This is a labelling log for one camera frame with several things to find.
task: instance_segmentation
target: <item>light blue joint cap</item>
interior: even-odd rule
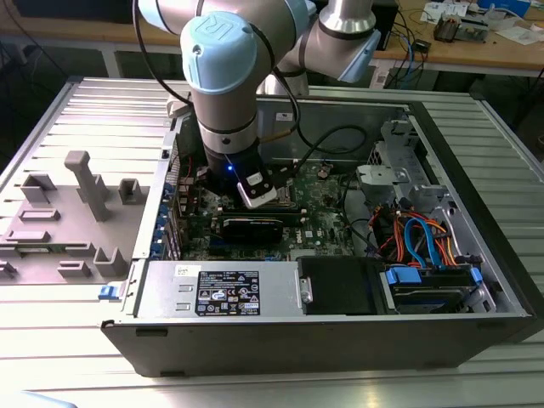
[[[162,22],[161,14],[156,6],[156,0],[139,0],[139,11],[145,18],[145,21],[152,26],[158,27],[161,30],[168,31],[164,23]]]
[[[306,0],[306,8],[308,9],[309,17],[317,13],[317,6],[315,5],[314,2],[310,2],[309,0]]]
[[[422,277],[411,266],[394,266],[385,272],[389,285],[395,283],[422,283]]]
[[[346,71],[338,78],[338,81],[357,82],[366,71],[366,67],[370,64],[372,55],[376,51],[376,47],[380,42],[382,34],[378,30],[374,30],[371,36],[366,40],[366,44],[360,49],[357,56],[348,65]]]
[[[184,74],[203,94],[226,94],[239,87],[257,61],[257,40],[239,15],[216,11],[195,17],[181,32]]]
[[[297,40],[304,34],[309,24],[309,6],[305,0],[285,0],[287,7],[291,10],[292,19],[295,22]]]

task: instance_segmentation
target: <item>sticker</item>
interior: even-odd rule
[[[276,122],[292,122],[292,113],[276,113],[275,121]]]
[[[178,278],[182,276],[198,276],[201,269],[201,265],[176,265],[176,271],[173,275]]]
[[[200,271],[195,312],[199,316],[261,314],[257,271]]]

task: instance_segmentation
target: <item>desk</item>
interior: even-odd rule
[[[408,27],[414,31],[416,37],[432,44],[425,62],[426,70],[536,77],[544,67],[544,45],[541,42],[523,46],[493,31],[484,44],[434,41],[434,25],[419,21],[421,10],[427,1],[400,0],[399,3]],[[525,17],[530,20],[544,20],[544,12],[531,8]],[[374,55],[377,69],[372,79],[373,83],[380,78],[387,78],[388,71],[399,65],[405,56],[406,52],[400,40],[397,37],[391,38],[388,48]],[[421,55],[416,55],[416,60],[421,60]]]
[[[434,71],[457,71],[480,74],[536,77],[544,66],[544,45],[537,42],[521,46],[495,33],[490,33],[486,44],[472,42],[435,42],[431,24],[419,24],[425,0],[399,0],[408,26],[418,38],[433,45],[425,68]],[[53,19],[29,19],[20,17],[13,5],[10,7],[17,20],[44,46],[66,48],[98,49],[103,57],[108,75],[121,77],[122,70],[117,64],[117,51],[139,51],[131,25],[102,23],[94,21],[72,21]],[[544,20],[544,12],[531,9],[528,19]],[[164,31],[142,23],[142,34],[151,53],[180,54],[179,40]],[[0,5],[0,38],[3,43],[26,45],[31,42],[10,20],[3,5]],[[371,65],[376,67],[371,88],[383,88],[387,74],[405,57],[399,39],[389,41],[388,49],[378,51]]]

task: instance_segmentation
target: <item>warning label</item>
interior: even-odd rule
[[[261,313],[257,271],[201,271],[195,311],[199,316],[255,316]]]

